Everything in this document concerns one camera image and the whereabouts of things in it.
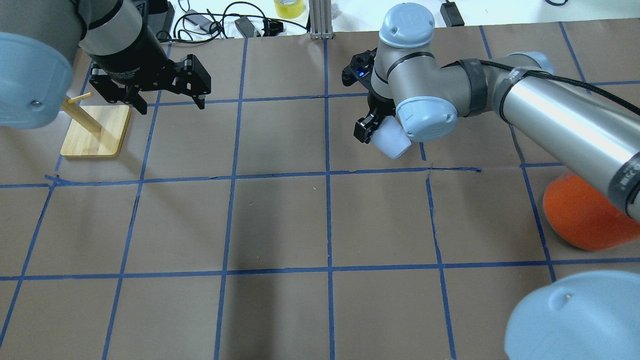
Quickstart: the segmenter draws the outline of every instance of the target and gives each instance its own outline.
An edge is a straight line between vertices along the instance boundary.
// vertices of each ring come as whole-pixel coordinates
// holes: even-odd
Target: light blue rounded object
[[[513,54],[509,54],[509,55],[524,55],[524,56],[528,56],[530,58],[532,58],[533,60],[535,60],[536,63],[538,63],[538,65],[540,66],[540,68],[546,72],[548,72],[551,75],[555,75],[556,74],[556,68],[554,67],[554,64],[551,63],[551,61],[549,61],[549,58],[547,58],[547,55],[544,55],[543,53],[539,52],[539,51],[527,51],[524,53],[513,53]]]
[[[458,124],[458,112],[449,101],[416,96],[400,102],[396,114],[408,138],[428,142],[449,134]]]
[[[640,359],[640,274],[565,277],[526,296],[504,340],[510,360]]]
[[[433,39],[435,20],[427,8],[415,3],[403,3],[392,7],[380,28],[380,40],[400,49],[413,49],[428,44]]]
[[[71,64],[51,46],[0,33],[0,126],[32,129],[51,123],[72,78]]]

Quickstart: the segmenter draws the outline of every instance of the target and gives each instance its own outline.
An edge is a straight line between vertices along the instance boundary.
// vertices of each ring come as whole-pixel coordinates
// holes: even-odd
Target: roll of tape
[[[305,9],[302,0],[273,0],[276,6],[276,13],[283,19],[293,19],[299,17]]]

